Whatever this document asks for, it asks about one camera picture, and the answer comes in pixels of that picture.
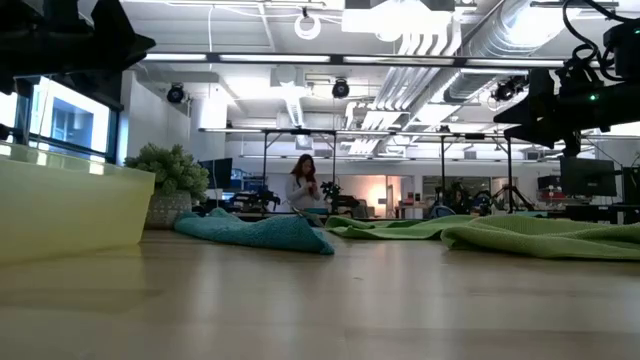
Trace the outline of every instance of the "green plant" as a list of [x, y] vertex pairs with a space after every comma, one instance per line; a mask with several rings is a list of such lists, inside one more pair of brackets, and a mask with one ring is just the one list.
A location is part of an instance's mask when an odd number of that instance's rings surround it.
[[195, 163], [193, 155], [185, 152], [182, 145], [174, 145], [168, 150], [149, 143], [140, 149], [140, 155], [127, 157], [124, 164], [155, 173], [156, 188], [166, 195], [185, 190], [191, 193], [192, 199], [206, 200], [209, 171]]

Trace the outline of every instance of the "woman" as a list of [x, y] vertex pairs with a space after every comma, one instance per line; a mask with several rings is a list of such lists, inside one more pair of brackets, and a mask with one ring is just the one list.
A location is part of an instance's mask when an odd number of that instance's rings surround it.
[[315, 174], [316, 167], [311, 155], [300, 156], [286, 185], [287, 200], [292, 207], [299, 210], [309, 209], [315, 207], [316, 200], [320, 200]]

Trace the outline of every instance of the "black equipment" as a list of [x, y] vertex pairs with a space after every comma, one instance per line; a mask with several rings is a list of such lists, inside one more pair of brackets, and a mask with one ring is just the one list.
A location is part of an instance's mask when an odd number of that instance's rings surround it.
[[261, 190], [258, 193], [236, 193], [229, 199], [227, 208], [230, 211], [263, 213], [268, 212], [267, 207], [270, 202], [273, 202], [273, 211], [276, 211], [276, 206], [281, 204], [280, 198], [273, 191]]
[[509, 101], [523, 92], [527, 85], [529, 85], [528, 77], [512, 76], [509, 80], [498, 83], [498, 88], [491, 93], [491, 98], [495, 101]]
[[617, 195], [613, 161], [562, 158], [560, 173], [562, 192], [565, 195]]
[[480, 216], [491, 215], [491, 192], [489, 190], [479, 191], [476, 196], [473, 197], [472, 211]]
[[628, 205], [640, 205], [640, 168], [622, 169], [623, 202]]
[[171, 84], [171, 89], [167, 92], [167, 101], [172, 104], [181, 104], [185, 99], [183, 88], [183, 84]]
[[0, 140], [7, 141], [10, 134], [11, 133], [9, 132], [9, 128], [0, 124]]
[[231, 188], [231, 171], [233, 159], [207, 160], [198, 162], [200, 166], [209, 171], [209, 189]]
[[335, 85], [333, 85], [333, 90], [331, 94], [336, 99], [344, 99], [349, 96], [349, 85], [347, 84], [346, 79], [336, 79]]
[[360, 202], [351, 195], [340, 195], [342, 188], [340, 185], [329, 182], [322, 182], [320, 185], [322, 189], [322, 193], [324, 194], [324, 199], [331, 199], [331, 213], [338, 214], [339, 208], [349, 208], [351, 210], [347, 210], [343, 213], [351, 213], [353, 215], [353, 209], [360, 206]]
[[79, 19], [77, 0], [44, 0], [42, 15], [21, 0], [0, 1], [0, 92], [11, 94], [15, 78], [47, 74], [97, 87], [155, 46], [133, 31], [119, 0], [98, 0], [91, 18], [93, 28]]
[[[491, 202], [496, 205], [496, 208], [498, 208], [498, 210], [506, 210], [509, 207], [508, 203], [503, 204], [501, 207], [497, 206], [498, 197], [504, 194], [505, 192], [509, 193], [509, 189], [511, 189], [512, 194], [515, 194], [518, 197], [518, 199], [520, 199], [520, 202], [522, 203], [522, 205], [524, 205], [524, 208], [527, 209], [527, 211], [536, 210], [533, 204], [531, 203], [531, 201], [527, 200], [527, 198], [524, 195], [522, 195], [522, 193], [520, 192], [520, 190], [518, 190], [517, 187], [515, 186], [509, 187], [509, 185], [502, 186], [502, 189], [498, 190], [498, 192], [493, 194], [493, 196], [491, 197]], [[513, 206], [515, 210], [520, 211], [520, 208], [518, 208], [518, 204], [516, 203], [515, 199], [512, 199], [512, 201], [513, 201]]]
[[[554, 93], [554, 81], [547, 70], [532, 70], [529, 75], [529, 95], [512, 108], [494, 117], [494, 122], [518, 124], [505, 130], [507, 138], [518, 138], [553, 149], [564, 140], [565, 156], [580, 152], [581, 131], [599, 128], [609, 131], [612, 125], [637, 121], [640, 108], [634, 106], [640, 94], [640, 19], [628, 19], [613, 14], [592, 0], [580, 0], [607, 18], [622, 22], [604, 34], [605, 51], [571, 25], [567, 7], [578, 0], [565, 0], [563, 17], [567, 29], [583, 44], [574, 51], [565, 66], [556, 71], [560, 91]], [[590, 50], [582, 58], [580, 53]], [[600, 73], [608, 80], [620, 82], [604, 86], [591, 68], [597, 61]], [[615, 65], [618, 76], [609, 73]]]

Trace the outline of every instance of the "wall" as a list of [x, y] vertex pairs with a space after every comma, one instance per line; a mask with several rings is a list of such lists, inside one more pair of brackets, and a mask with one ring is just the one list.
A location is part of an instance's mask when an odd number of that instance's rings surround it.
[[122, 75], [121, 101], [125, 109], [120, 116], [118, 163], [126, 156], [136, 156], [150, 142], [189, 149], [190, 119], [142, 85], [133, 71]]

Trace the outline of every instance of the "yellow plastic bin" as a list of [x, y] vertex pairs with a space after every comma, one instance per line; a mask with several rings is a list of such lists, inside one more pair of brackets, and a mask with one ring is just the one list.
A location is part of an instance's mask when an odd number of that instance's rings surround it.
[[0, 264], [137, 244], [154, 180], [0, 141]]

